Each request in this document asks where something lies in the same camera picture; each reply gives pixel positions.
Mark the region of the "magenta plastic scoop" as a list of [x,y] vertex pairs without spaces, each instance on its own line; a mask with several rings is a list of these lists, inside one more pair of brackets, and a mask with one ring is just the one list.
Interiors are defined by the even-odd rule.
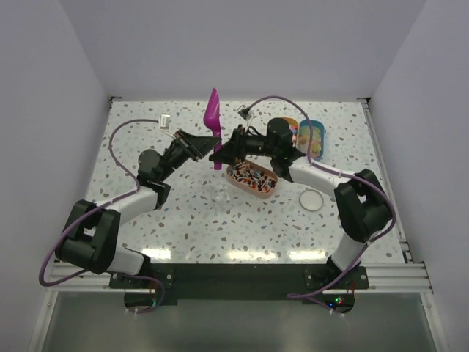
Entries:
[[219,138],[217,145],[213,148],[214,152],[219,151],[221,148],[220,98],[216,88],[213,88],[210,94],[203,122],[205,127],[210,129],[212,135]]

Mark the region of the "pink tray of lollipops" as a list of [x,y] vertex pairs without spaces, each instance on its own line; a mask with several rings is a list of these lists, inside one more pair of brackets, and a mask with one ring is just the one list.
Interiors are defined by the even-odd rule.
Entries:
[[278,176],[251,161],[241,161],[226,168],[227,180],[239,189],[261,199],[271,197],[278,185]]

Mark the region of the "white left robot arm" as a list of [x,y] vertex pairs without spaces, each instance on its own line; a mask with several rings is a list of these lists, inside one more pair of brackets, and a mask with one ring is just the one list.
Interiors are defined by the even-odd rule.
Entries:
[[100,204],[81,200],[74,205],[55,249],[57,259],[95,274],[123,273],[134,287],[147,286],[152,278],[149,258],[119,248],[119,228],[161,208],[171,191],[165,180],[186,161],[203,159],[220,141],[219,136],[194,136],[179,129],[163,154],[143,151],[138,159],[137,190]]

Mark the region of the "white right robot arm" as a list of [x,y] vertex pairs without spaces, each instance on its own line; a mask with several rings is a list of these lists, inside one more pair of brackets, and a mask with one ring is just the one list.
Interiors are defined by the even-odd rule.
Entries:
[[267,134],[252,134],[238,126],[230,139],[210,155],[209,159],[234,166],[248,155],[270,158],[274,173],[291,183],[308,186],[328,195],[336,202],[344,234],[335,252],[329,257],[326,271],[328,283],[342,288],[352,280],[352,270],[376,234],[386,234],[394,225],[396,213],[376,175],[364,169],[352,174],[310,161],[294,146],[289,123],[271,119]]

